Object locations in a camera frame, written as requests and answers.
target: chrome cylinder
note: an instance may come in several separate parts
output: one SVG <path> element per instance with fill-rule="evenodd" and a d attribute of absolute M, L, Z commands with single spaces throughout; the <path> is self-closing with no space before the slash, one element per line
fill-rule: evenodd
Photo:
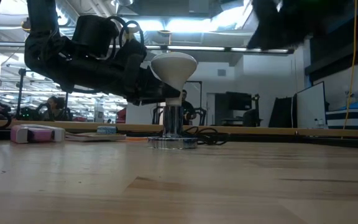
<path fill-rule="evenodd" d="M 164 138 L 180 138 L 183 131 L 183 110 L 181 106 L 166 106 L 163 109 Z"/>

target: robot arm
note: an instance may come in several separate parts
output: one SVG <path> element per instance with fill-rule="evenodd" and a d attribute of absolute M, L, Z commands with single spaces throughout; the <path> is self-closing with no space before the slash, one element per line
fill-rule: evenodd
<path fill-rule="evenodd" d="M 60 36 L 55 0 L 28 0 L 31 24 L 25 42 L 25 63 L 33 71 L 60 84 L 69 93 L 75 85 L 94 89 L 87 93 L 112 93 L 128 102 L 156 103 L 180 96 L 180 92 L 141 68 L 146 56 L 143 43 L 128 40 L 107 59 L 111 40 L 122 38 L 128 23 L 118 31 L 112 18 L 80 16 L 72 40 Z"/>

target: person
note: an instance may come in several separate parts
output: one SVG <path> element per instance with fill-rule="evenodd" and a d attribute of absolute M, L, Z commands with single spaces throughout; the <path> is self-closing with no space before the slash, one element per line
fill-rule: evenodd
<path fill-rule="evenodd" d="M 47 103 L 50 106 L 50 109 L 52 110 L 52 115 L 56 118 L 65 105 L 65 100 L 63 98 L 57 98 L 56 96 L 51 96 Z M 43 120 L 49 120 L 49 113 L 48 110 L 44 111 L 42 114 Z"/>
<path fill-rule="evenodd" d="M 183 108 L 183 125 L 190 125 L 190 120 L 197 117 L 196 111 L 194 110 L 193 105 L 186 101 L 187 91 L 182 91 L 181 97 L 181 107 Z"/>

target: ceiling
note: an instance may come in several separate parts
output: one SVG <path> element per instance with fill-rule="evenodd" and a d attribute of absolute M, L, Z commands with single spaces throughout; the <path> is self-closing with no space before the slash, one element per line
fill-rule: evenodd
<path fill-rule="evenodd" d="M 65 22 L 65 27 L 60 31 L 63 35 L 70 37 L 78 16 L 94 14 L 106 17 L 118 12 L 125 20 L 139 22 L 142 30 L 145 31 L 145 44 L 148 45 L 245 47 L 257 28 L 257 19 L 252 6 L 250 7 L 250 0 L 189 0 L 189 2 L 184 2 L 188 4 L 188 8 L 194 10 L 187 10 L 187 12 L 179 10 L 183 10 L 182 3 L 178 3 L 182 1 L 136 1 L 143 1 L 143 5 L 135 6 L 134 4 L 131 8 L 122 7 L 115 0 L 56 0 L 58 13 Z M 158 6 L 161 9 L 161 4 L 166 4 L 167 10 L 162 13 L 164 16 L 157 16 L 153 8 Z M 21 22 L 27 17 L 26 0 L 2 0 L 0 42 L 24 42 L 28 34 L 22 30 Z M 161 28 L 172 31 L 171 37 L 160 35 L 157 30 Z M 198 62 L 227 62 L 231 65 L 235 65 L 242 55 L 242 53 L 235 52 L 194 50 L 182 52 L 192 55 Z M 149 52 L 147 58 L 160 53 L 161 51 Z M 0 100 L 4 103 L 11 105 L 17 103 L 17 84 L 20 79 L 18 71 L 20 68 L 25 68 L 23 57 L 23 48 L 0 47 L 0 61 L 7 60 L 1 66 Z M 24 77 L 24 90 L 22 100 L 26 106 L 39 105 L 51 95 L 65 96 L 56 83 L 32 72 L 28 72 Z M 108 117 L 115 116 L 116 112 L 126 105 L 125 100 L 114 95 L 77 93 L 70 95 L 69 107 L 82 115 L 89 112 L 91 116 L 95 103 L 100 100 L 103 102 L 105 115 Z"/>

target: wooden tabletop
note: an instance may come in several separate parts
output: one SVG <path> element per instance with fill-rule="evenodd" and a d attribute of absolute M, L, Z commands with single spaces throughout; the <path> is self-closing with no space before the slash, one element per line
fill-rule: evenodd
<path fill-rule="evenodd" d="M 0 223 L 358 223 L 358 149 L 0 141 Z"/>

